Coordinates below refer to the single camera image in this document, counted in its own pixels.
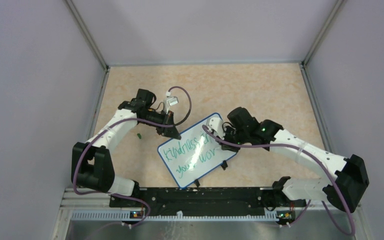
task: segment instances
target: beige countertop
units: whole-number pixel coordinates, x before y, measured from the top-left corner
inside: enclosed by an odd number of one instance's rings
[[[297,63],[111,67],[95,133],[112,118],[120,103],[136,96],[139,88],[155,93],[156,108],[171,86],[184,87],[192,99],[191,114],[177,127],[179,132],[214,112],[227,120],[230,111],[244,107],[259,122],[273,120],[323,148]],[[181,90],[174,89],[172,95],[180,101],[170,109],[174,122],[178,122],[189,103]],[[141,187],[177,187],[157,153],[157,147],[165,141],[167,138],[157,135],[154,127],[139,124],[111,153],[115,173],[138,181]],[[241,149],[227,163],[226,170],[218,167],[201,178],[201,186],[261,187],[271,186],[283,176],[317,178],[292,159],[263,149]]]

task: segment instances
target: cable tie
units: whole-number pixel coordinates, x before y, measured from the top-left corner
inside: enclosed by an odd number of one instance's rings
[[[294,161],[299,163],[298,160],[300,159],[300,155],[301,153],[303,152],[304,148],[308,145],[309,143],[306,142],[306,141],[303,141],[301,144],[298,145],[299,149],[298,151],[296,152],[296,156],[295,156],[295,159]]]
[[[109,132],[109,133],[112,133],[112,134],[116,134],[116,131],[115,130],[113,130],[110,126],[108,126],[108,125],[106,125],[105,126],[105,130],[107,131],[107,132]]]

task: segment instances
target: metal frame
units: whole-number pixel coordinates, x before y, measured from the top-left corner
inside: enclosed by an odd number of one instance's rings
[[[107,68],[105,70],[105,74],[103,76],[102,84],[101,84],[100,90],[99,90],[99,95],[98,95],[98,98],[96,100],[95,109],[93,111],[92,122],[90,123],[89,131],[87,132],[87,139],[90,139],[91,137],[94,136],[95,127],[97,125],[99,111],[101,109],[101,104],[102,104],[102,100],[104,98],[105,88],[107,87],[107,81],[108,81],[109,75],[110,75],[110,68]]]
[[[105,75],[102,80],[101,89],[99,92],[99,96],[96,100],[96,105],[94,109],[94,114],[92,117],[92,123],[90,125],[89,131],[88,131],[88,137],[90,138],[93,136],[96,123],[98,120],[98,114],[101,108],[101,103],[104,97],[104,92],[106,88],[106,84],[108,81],[109,73],[110,73],[110,67],[107,65],[103,55],[101,54],[97,44],[95,43],[92,35],[90,34],[85,22],[83,21],[80,13],[78,12],[76,6],[74,5],[72,0],[63,0],[67,6],[67,9],[70,11],[70,13],[73,16],[74,21],[76,22],[80,32],[82,33],[84,39],[86,40],[90,50],[96,57],[96,59],[99,61],[99,64],[101,67],[105,70]],[[324,115],[322,112],[322,109],[319,105],[318,97],[316,95],[313,82],[308,74],[308,64],[312,60],[315,52],[318,50],[319,46],[322,44],[323,40],[325,39],[329,29],[332,27],[334,20],[337,18],[338,13],[343,8],[346,0],[337,0],[332,11],[330,12],[329,16],[327,17],[323,27],[320,29],[320,32],[318,33],[317,37],[315,38],[313,44],[311,45],[307,55],[302,60],[302,62],[299,63],[300,70],[302,73],[302,77],[304,79],[304,84],[306,87],[306,90],[308,92],[308,97],[310,99],[311,106],[314,111],[314,116],[317,122],[317,126],[320,131],[320,135],[324,144],[324,147],[326,150],[330,152],[335,152],[335,147],[331,141],[329,130],[326,126],[326,122],[324,119]],[[104,193],[93,193],[89,194],[87,196],[85,195],[77,195],[73,192],[72,188],[67,188],[65,190],[65,193],[63,195],[61,205],[59,208],[59,213],[57,216],[57,220],[54,226],[54,231],[52,234],[53,240],[64,240],[66,238],[67,232],[69,231],[69,224],[71,217],[73,215],[74,209],[81,209],[81,210],[105,210],[108,211],[111,209],[109,207],[110,197],[107,194]],[[309,211],[319,211],[324,209],[320,202],[312,202]],[[354,220],[356,223],[357,232],[355,235],[356,239],[373,239],[373,235],[370,231],[370,228],[368,227],[368,223],[366,220],[366,216],[364,214],[363,209],[361,206],[359,206],[356,210],[356,213],[354,214]]]
[[[70,220],[75,213],[95,213],[90,214],[90,216],[83,216],[82,221],[93,221],[96,219],[97,214],[105,215],[107,213],[114,213],[119,214],[122,210],[117,208],[110,208],[109,207],[110,202],[110,196],[108,196],[105,193],[92,193],[88,195],[77,195],[74,193],[72,188],[66,188],[64,195],[62,197],[61,207],[59,208],[58,217],[56,224],[54,226],[53,234],[51,239],[52,240],[65,240],[66,236],[69,232],[69,224]],[[335,207],[333,207],[330,203],[327,204],[328,208],[332,211],[338,211]],[[278,207],[276,208],[277,211],[287,211],[288,207]],[[303,207],[297,207],[297,210],[302,210]],[[320,201],[312,201],[307,211],[315,211],[315,212],[321,212],[324,211],[324,207]],[[274,221],[274,218],[272,218],[273,212],[267,212],[266,217],[250,217],[247,219],[244,218],[232,218],[234,221],[259,221],[259,222],[265,222],[265,221]],[[353,219],[356,226],[356,233],[355,233],[355,239],[373,239],[370,229],[367,227],[367,220],[366,217],[362,211],[362,208],[359,206],[357,207]],[[173,217],[154,217],[149,219],[149,221],[191,221],[189,217],[183,217],[182,215],[177,215]],[[213,219],[210,219],[208,217],[203,217],[203,221],[226,221],[226,219],[223,218],[217,218],[214,217]]]
[[[77,10],[76,6],[74,5],[73,1],[72,0],[63,0],[63,1],[67,6],[67,9],[70,11],[75,23],[77,24],[78,29],[80,30],[81,34],[86,40],[86,43],[89,46],[90,50],[92,51],[93,55],[99,61],[99,64],[101,65],[101,67],[105,71],[107,71],[109,68],[107,65],[107,62],[104,60],[104,57],[102,56],[101,51],[99,50],[97,44],[95,43],[95,40],[92,38],[91,33],[86,27],[86,24],[83,21],[83,18],[80,15],[79,11]]]
[[[316,53],[317,49],[319,48],[320,44],[325,39],[326,35],[328,34],[328,31],[331,29],[333,22],[337,18],[339,12],[342,10],[344,4],[347,0],[337,0],[335,5],[333,6],[332,11],[330,11],[329,16],[327,17],[326,21],[324,22],[323,26],[321,27],[320,31],[317,34],[317,37],[315,38],[314,42],[312,43],[310,50],[308,51],[307,55],[305,56],[304,60],[302,61],[302,65],[304,68],[307,67],[309,62],[314,56],[314,53]]]
[[[179,66],[179,65],[221,65],[221,64],[296,64],[299,60],[243,60],[243,61],[166,61],[140,64],[111,64],[110,67],[143,67],[143,66]]]

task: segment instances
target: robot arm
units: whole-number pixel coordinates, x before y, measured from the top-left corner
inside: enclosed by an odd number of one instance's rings
[[[227,115],[230,120],[223,123],[220,118],[211,118],[206,125],[220,139],[233,144],[251,143],[252,145],[288,144],[297,149],[277,146],[265,147],[267,151],[279,153],[295,160],[315,172],[318,179],[297,179],[282,177],[273,183],[274,190],[280,190],[291,201],[299,199],[329,201],[336,208],[345,211],[338,194],[335,192],[326,173],[308,155],[307,151],[319,159],[335,180],[351,212],[354,212],[363,196],[369,179],[363,159],[356,155],[350,158],[336,155],[311,145],[271,120],[258,122],[242,107]],[[220,143],[222,150],[238,152],[239,147]]]
[[[115,176],[110,153],[114,152],[123,137],[138,123],[151,126],[151,124],[140,120],[161,125],[174,125],[174,113],[169,110],[169,107],[178,103],[177,97],[170,96],[170,92],[167,92],[166,99],[163,102],[164,108],[161,112],[151,108],[156,99],[155,94],[152,92],[139,89],[136,98],[120,104],[111,120],[95,136],[86,143],[76,143],[72,151],[71,181],[74,179],[75,169],[83,151],[92,140],[101,135],[92,144],[84,157],[87,160],[94,159],[94,164],[89,164],[86,160],[81,162],[77,174],[77,184],[102,193],[109,192],[131,196],[135,182],[131,179]],[[125,119],[132,120],[122,122],[111,128],[113,124]],[[156,132],[168,138],[181,139],[179,131],[175,126],[158,126],[156,127]]]

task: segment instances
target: small whiteboard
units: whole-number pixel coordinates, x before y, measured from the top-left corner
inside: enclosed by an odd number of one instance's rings
[[[181,140],[170,139],[157,148],[159,156],[181,189],[236,155],[236,152],[222,150],[219,143],[203,130],[202,125],[206,124],[207,119],[214,117],[222,118],[220,114],[213,113],[183,131],[180,134]]]

